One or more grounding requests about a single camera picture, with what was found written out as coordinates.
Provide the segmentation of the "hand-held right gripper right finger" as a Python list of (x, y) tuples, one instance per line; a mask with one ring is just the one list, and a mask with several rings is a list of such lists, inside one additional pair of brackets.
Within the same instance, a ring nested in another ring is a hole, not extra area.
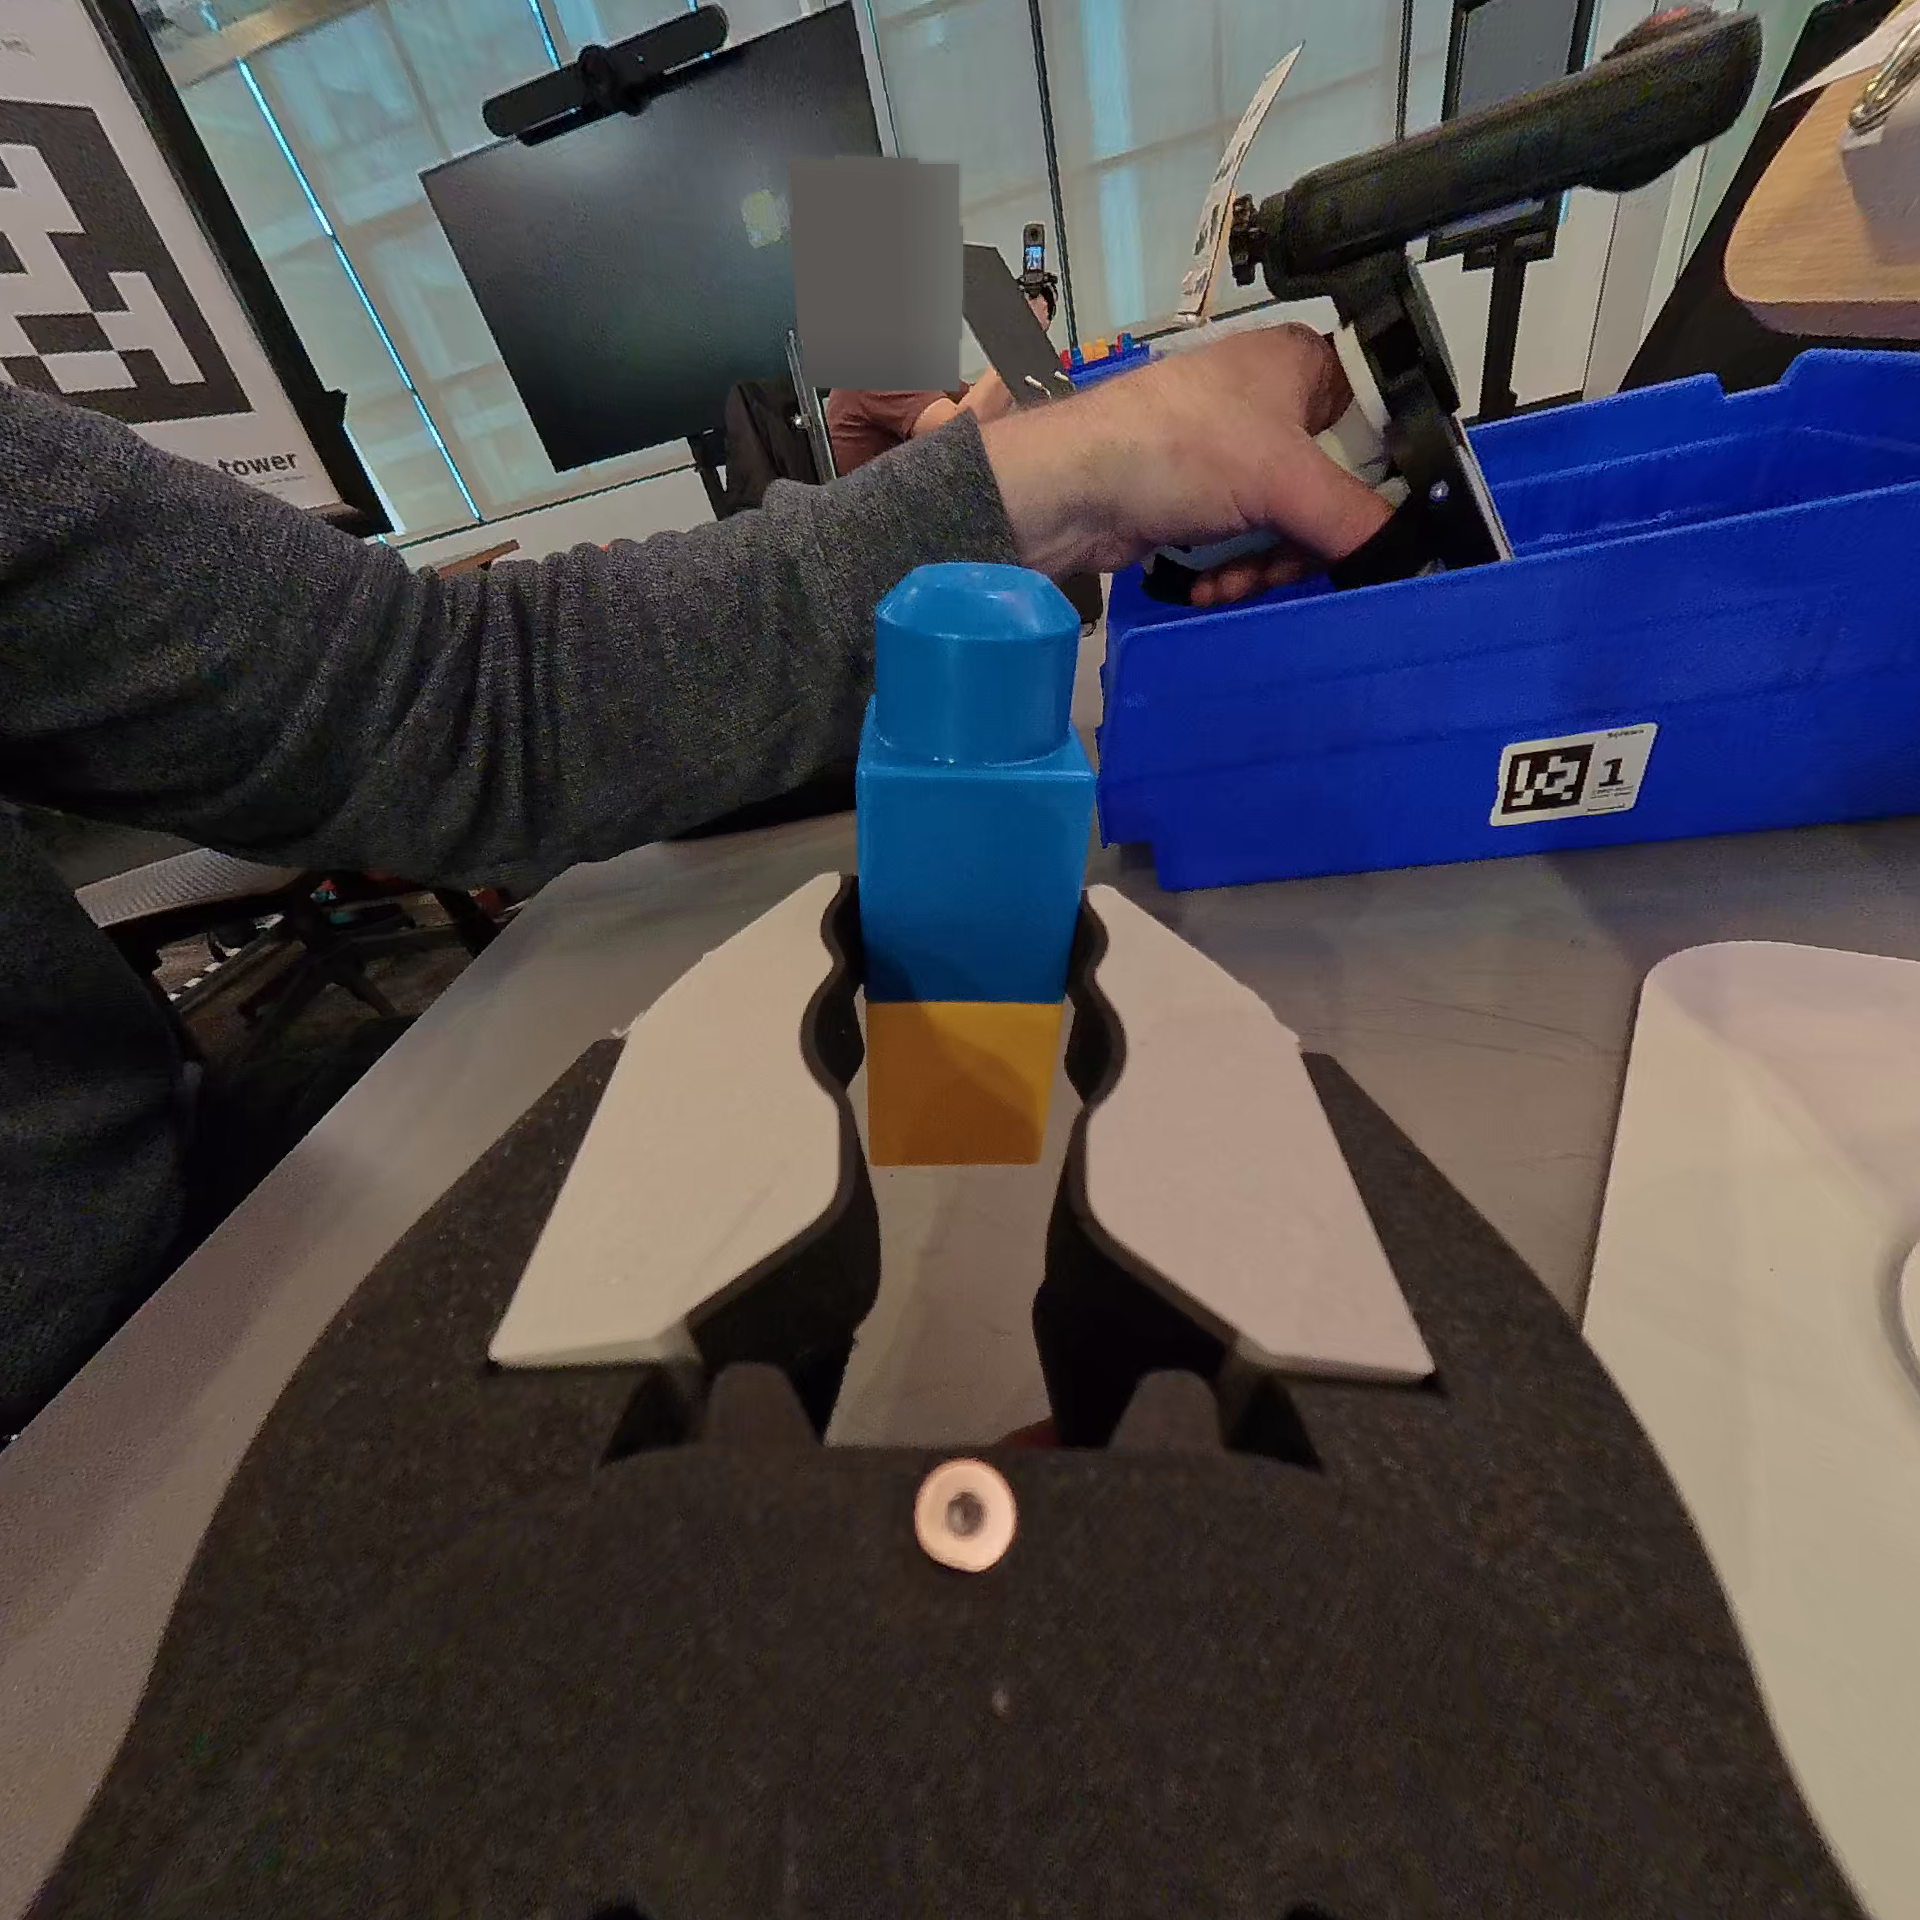
[(1429, 1384), (1299, 1034), (1105, 882), (1086, 890), (1068, 989), (1078, 1113), (1032, 1302), (1051, 1414), (1118, 1420), (1169, 1372), (1228, 1420), (1288, 1381)]

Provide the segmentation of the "black webcam bar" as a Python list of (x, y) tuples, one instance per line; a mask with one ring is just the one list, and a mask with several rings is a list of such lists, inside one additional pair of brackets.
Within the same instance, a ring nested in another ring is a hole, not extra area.
[(583, 52), (483, 100), (485, 127), (500, 138), (537, 144), (608, 117), (638, 113), (662, 87), (717, 57), (721, 42), (649, 31)]

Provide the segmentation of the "grey desk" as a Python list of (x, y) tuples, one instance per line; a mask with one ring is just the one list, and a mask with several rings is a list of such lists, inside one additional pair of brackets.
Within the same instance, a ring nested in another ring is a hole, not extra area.
[(1437, 1382), (1152, 1382), (1007, 1449), (1005, 1567), (912, 1542), (951, 1441), (727, 1378), (485, 1361), (603, 1033), (843, 863), (660, 848), (531, 905), (4, 1454), (4, 1914), (1862, 1914), (1573, 1284), (1635, 989), (1689, 946), (1915, 957), (1915, 823), (1167, 895), (1310, 1042)]

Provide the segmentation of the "black screen on floor stand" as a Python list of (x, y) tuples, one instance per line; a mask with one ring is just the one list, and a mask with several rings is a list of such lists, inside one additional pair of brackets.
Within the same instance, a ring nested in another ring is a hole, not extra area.
[[(1577, 72), (1591, 55), (1596, 2), (1453, 2), (1439, 121), (1475, 113)], [(1424, 264), (1451, 257), (1488, 271), (1489, 304), (1478, 364), (1478, 421), (1519, 406), (1513, 372), (1525, 276), (1553, 254), (1568, 196), (1475, 212), (1427, 237)]]

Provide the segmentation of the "large black display screen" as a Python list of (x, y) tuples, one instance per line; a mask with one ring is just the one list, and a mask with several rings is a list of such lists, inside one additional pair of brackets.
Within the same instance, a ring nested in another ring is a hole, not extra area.
[(785, 372), (793, 159), (876, 157), (852, 5), (801, 14), (527, 136), (431, 166), (422, 191), (547, 458), (611, 461), (721, 428)]

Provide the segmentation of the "person's left hand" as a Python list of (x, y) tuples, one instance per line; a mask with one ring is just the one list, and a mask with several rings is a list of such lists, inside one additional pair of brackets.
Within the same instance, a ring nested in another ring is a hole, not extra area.
[(1351, 404), (1328, 335), (1286, 322), (997, 418), (981, 439), (1028, 569), (1118, 572), (1167, 544), (1268, 537), (1200, 572), (1190, 604), (1222, 608), (1308, 578), (1387, 526), (1381, 494), (1319, 445)]

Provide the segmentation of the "blue plastic bin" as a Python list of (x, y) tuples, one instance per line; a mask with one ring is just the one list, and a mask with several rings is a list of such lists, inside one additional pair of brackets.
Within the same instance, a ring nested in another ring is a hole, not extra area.
[(1167, 890), (1918, 807), (1918, 361), (1800, 352), (1475, 429), (1510, 561), (1111, 588), (1097, 828)]

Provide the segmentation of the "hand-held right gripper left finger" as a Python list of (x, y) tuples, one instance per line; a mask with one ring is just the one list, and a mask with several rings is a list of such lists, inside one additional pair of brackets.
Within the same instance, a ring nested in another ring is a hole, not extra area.
[(622, 1033), (487, 1354), (503, 1372), (767, 1364), (831, 1420), (880, 1294), (851, 1086), (856, 879), (806, 879)]

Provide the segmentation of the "blue building block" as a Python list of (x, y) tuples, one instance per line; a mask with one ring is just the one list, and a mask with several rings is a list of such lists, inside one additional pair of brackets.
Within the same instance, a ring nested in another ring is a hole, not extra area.
[(880, 598), (854, 760), (869, 1001), (1065, 996), (1097, 794), (1078, 644), (1028, 567), (924, 565)]

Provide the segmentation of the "person's torso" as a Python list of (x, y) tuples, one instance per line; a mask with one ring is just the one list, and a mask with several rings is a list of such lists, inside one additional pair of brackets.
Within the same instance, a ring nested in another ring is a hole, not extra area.
[(4, 817), (4, 1438), (171, 1276), (192, 1110), (179, 1033), (153, 986)]

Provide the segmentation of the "black white marker poster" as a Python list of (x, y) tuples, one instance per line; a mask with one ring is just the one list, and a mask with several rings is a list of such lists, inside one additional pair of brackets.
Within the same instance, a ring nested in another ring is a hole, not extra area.
[(135, 5), (1, 5), (1, 377), (396, 527)]

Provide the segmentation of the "yellow building block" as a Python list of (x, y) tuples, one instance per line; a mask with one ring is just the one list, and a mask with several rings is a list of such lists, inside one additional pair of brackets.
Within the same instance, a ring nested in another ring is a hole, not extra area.
[(1063, 1026), (1059, 998), (869, 1001), (870, 1162), (1040, 1162)]

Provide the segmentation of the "person's left forearm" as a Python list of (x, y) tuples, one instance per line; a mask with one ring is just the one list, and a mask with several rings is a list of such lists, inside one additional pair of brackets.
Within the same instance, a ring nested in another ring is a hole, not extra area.
[(878, 600), (1016, 552), (969, 418), (451, 578), (78, 404), (1, 410), (4, 794), (311, 868), (539, 882), (841, 773)]

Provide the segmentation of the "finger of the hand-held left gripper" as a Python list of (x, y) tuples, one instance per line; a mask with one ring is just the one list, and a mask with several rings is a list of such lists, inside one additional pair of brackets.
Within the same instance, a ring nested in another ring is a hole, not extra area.
[(1469, 437), (1449, 437), (1447, 487), (1447, 565), (1510, 561), (1515, 550)]

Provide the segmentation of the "office chair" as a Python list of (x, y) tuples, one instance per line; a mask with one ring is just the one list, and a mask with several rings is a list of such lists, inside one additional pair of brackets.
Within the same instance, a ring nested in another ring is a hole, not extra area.
[(237, 1006), (252, 1042), (280, 1034), (326, 989), (396, 1017), (367, 970), (377, 957), (440, 946), (478, 954), (519, 908), (503, 884), (279, 868), (208, 848), (87, 882), (78, 903), (150, 986), (183, 1045), (209, 996), (269, 962), (277, 974)]

